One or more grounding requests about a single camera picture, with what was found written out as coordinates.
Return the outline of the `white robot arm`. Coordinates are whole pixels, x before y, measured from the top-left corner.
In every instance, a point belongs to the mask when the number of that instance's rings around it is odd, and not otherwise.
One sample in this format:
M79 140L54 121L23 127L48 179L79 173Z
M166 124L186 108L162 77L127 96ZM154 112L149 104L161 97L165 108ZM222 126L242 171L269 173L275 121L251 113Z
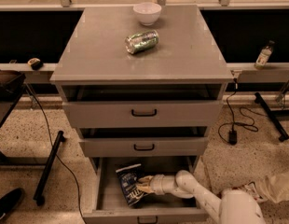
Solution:
M188 171L176 175L149 175L140 178L136 187L146 193L194 197L216 224L266 224L256 200L243 190L233 189L221 198L204 188Z

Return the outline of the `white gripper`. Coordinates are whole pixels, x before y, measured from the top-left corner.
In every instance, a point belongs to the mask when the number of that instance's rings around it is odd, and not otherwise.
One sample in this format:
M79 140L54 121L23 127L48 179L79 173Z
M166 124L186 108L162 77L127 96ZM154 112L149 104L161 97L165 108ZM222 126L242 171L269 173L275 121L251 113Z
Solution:
M177 188L173 175L147 175L137 180L139 184L149 184L149 186L139 185L139 190L145 193L155 193L157 195L173 194Z

